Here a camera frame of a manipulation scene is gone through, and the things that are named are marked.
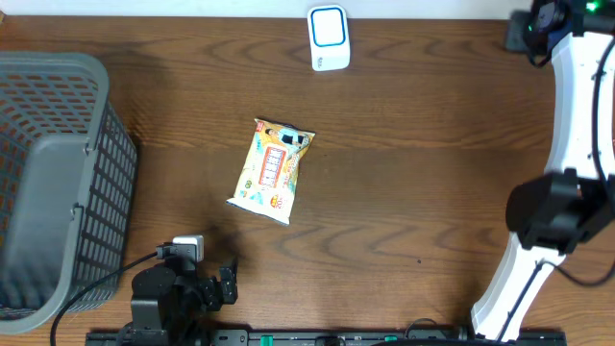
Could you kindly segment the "yellow snack bag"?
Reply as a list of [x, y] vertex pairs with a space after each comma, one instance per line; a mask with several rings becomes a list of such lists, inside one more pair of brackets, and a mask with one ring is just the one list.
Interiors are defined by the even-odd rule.
[[283, 225], [295, 200], [299, 164], [315, 133], [257, 118], [234, 195], [227, 203]]

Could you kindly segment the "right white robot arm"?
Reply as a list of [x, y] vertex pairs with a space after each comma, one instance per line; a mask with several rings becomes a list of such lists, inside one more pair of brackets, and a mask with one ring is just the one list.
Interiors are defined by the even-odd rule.
[[562, 264], [614, 221], [614, 4], [540, 0], [509, 18], [504, 47], [530, 64], [551, 65], [555, 81], [553, 138], [542, 176], [517, 185], [505, 210], [504, 256], [471, 309], [478, 345], [514, 345], [545, 281], [558, 272], [573, 284], [610, 281], [574, 277]]

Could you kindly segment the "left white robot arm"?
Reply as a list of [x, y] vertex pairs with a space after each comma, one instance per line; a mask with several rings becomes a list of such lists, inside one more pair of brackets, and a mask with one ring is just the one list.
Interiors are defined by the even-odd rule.
[[133, 321], [125, 345], [210, 345], [211, 332], [201, 326], [208, 312], [238, 298], [238, 260], [219, 268], [217, 277], [200, 277], [191, 256], [168, 255], [161, 264], [139, 272], [132, 281]]

